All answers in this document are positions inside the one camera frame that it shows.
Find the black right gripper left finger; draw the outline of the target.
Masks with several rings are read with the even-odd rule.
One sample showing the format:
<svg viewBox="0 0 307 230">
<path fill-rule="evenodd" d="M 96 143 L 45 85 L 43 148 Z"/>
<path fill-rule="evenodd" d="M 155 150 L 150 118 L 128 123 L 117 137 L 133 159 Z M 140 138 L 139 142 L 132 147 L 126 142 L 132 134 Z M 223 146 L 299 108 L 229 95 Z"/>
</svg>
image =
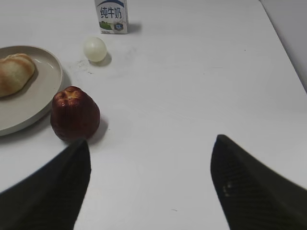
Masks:
<svg viewBox="0 0 307 230">
<path fill-rule="evenodd" d="M 88 143 L 79 139 L 0 194 L 2 230 L 72 230 L 91 174 Z"/>
</svg>

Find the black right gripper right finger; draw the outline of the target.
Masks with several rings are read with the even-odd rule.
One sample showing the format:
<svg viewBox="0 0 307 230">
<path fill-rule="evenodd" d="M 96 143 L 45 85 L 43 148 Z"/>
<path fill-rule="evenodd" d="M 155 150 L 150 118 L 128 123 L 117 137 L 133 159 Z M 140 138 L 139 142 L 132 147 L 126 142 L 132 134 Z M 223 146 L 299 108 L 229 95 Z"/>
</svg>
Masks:
<svg viewBox="0 0 307 230">
<path fill-rule="evenodd" d="M 211 177 L 231 230 L 305 230 L 307 191 L 226 135 L 212 151 Z"/>
</svg>

